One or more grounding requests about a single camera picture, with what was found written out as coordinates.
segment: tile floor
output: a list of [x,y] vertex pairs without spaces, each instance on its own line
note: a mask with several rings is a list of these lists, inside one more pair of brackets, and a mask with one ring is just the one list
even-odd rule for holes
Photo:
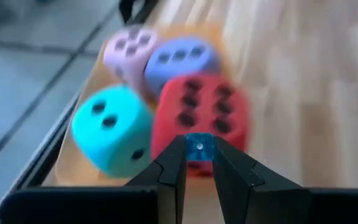
[[104,39],[122,26],[118,0],[34,4],[0,25],[0,199],[80,90]]

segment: red die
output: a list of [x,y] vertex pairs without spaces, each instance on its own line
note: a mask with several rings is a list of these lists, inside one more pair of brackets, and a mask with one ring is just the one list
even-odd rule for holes
[[[211,133],[245,151],[249,104],[243,92],[222,77],[196,73],[170,80],[163,88],[152,133],[155,159],[178,134]],[[188,175],[211,176],[212,164],[189,162]]]

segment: pink die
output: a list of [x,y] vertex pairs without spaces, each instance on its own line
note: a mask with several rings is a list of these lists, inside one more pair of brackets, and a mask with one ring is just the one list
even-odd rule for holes
[[148,98],[150,91],[145,84],[144,69],[159,43],[158,33],[151,28],[126,28],[108,42],[103,62],[113,74]]

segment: wooden surface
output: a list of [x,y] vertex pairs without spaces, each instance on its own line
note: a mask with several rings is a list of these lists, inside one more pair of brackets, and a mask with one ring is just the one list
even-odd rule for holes
[[[358,187],[358,1],[160,0],[148,24],[205,21],[250,96],[250,155],[305,186]],[[211,180],[186,201],[184,223],[223,222]]]

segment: dice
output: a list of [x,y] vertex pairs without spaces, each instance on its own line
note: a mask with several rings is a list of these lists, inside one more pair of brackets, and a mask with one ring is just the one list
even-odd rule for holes
[[118,32],[107,44],[103,63],[123,82],[145,98],[151,96],[144,79],[144,70],[154,49],[160,43],[157,31],[132,26]]
[[71,131],[76,145],[102,172],[130,178],[150,162],[153,116],[127,85],[96,92],[75,113]]
[[[177,134],[211,133],[245,151],[249,135],[249,104],[244,93],[223,77],[197,73],[170,80],[154,119],[152,158]],[[188,175],[211,176],[210,161],[188,162]]]
[[170,40],[150,57],[145,79],[156,98],[169,80],[194,72],[220,74],[219,54],[207,41],[187,36]]

